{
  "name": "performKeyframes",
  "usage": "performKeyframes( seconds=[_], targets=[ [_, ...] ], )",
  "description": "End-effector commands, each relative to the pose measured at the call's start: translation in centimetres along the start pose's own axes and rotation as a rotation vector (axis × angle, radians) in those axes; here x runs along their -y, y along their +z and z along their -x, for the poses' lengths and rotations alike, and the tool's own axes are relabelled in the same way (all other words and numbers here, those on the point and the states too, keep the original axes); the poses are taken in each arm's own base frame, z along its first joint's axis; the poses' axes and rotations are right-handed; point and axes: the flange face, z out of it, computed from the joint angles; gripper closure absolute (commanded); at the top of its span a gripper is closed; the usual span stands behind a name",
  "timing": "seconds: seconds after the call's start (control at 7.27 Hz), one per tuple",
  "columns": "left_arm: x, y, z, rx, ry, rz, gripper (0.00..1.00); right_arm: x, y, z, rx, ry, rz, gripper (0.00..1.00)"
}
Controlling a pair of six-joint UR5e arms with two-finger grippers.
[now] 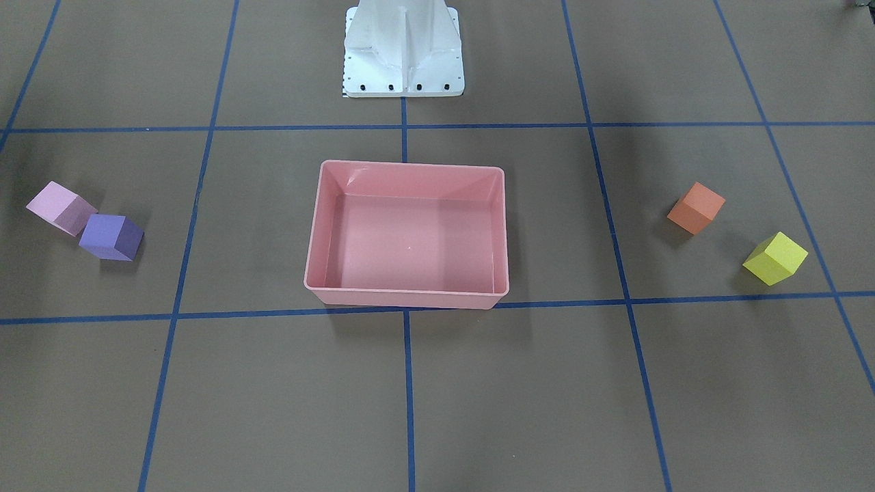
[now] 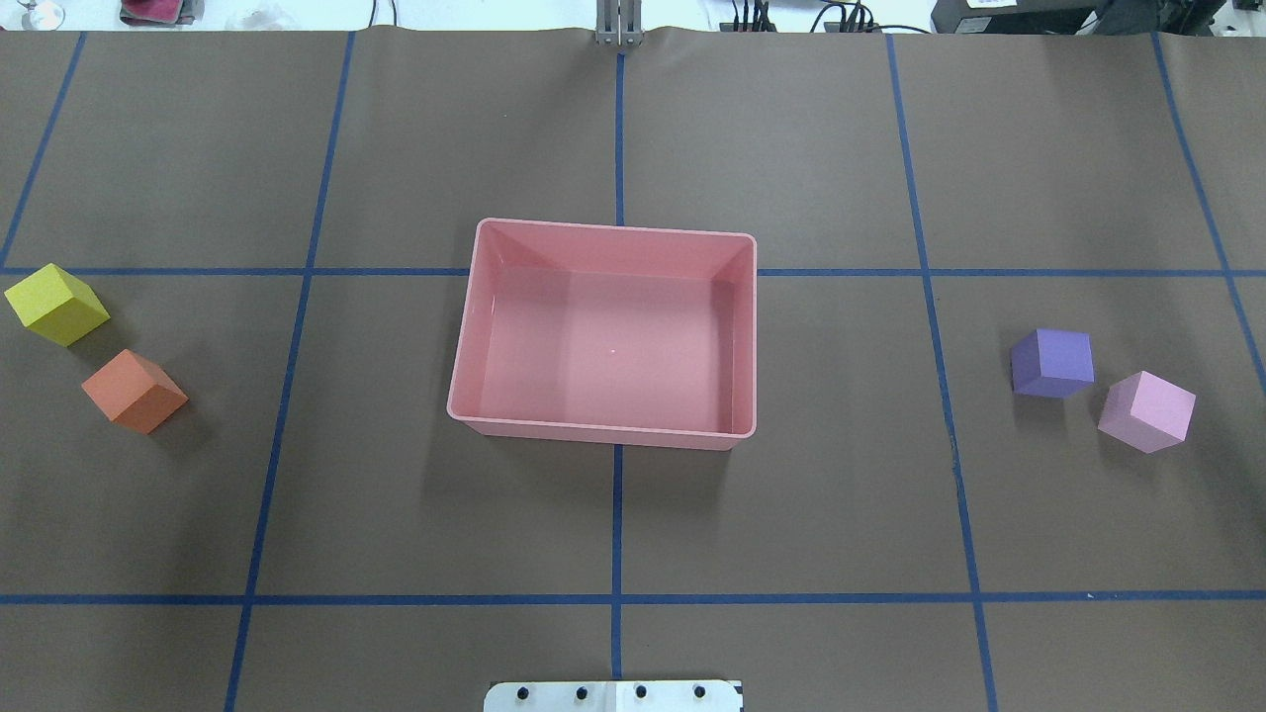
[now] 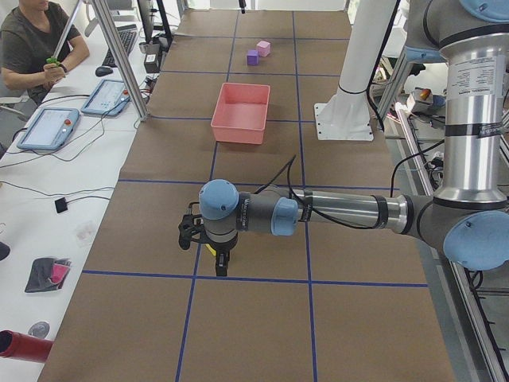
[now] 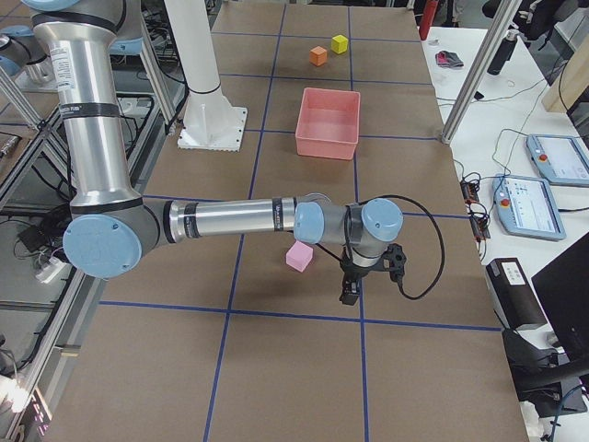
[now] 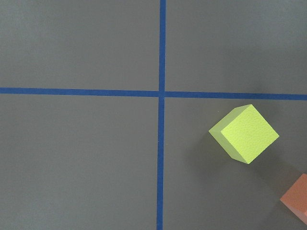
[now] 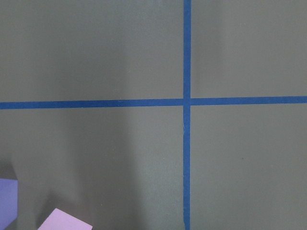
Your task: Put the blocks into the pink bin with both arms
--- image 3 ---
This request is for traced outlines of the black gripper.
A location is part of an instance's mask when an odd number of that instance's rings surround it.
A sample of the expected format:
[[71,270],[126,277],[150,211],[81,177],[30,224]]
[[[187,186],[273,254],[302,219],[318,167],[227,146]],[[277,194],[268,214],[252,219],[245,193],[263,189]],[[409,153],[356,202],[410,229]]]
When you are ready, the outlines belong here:
[[206,247],[216,255],[216,276],[227,275],[228,265],[230,261],[230,250],[235,247],[238,242],[237,231],[230,231],[224,235],[219,235],[206,231],[208,242]]

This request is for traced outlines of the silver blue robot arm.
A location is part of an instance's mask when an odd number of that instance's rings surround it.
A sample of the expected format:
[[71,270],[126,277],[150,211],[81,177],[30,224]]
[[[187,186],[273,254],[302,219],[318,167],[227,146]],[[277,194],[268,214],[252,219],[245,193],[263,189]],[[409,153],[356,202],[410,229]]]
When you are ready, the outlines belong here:
[[355,196],[264,185],[241,193],[223,179],[206,183],[200,212],[179,227],[183,248],[207,244],[225,276],[245,231],[289,236],[305,221],[413,236],[450,261],[486,271],[508,259],[507,197],[497,185],[503,76],[508,54],[505,1],[413,1],[406,39],[411,59],[448,65],[441,186],[430,197]]

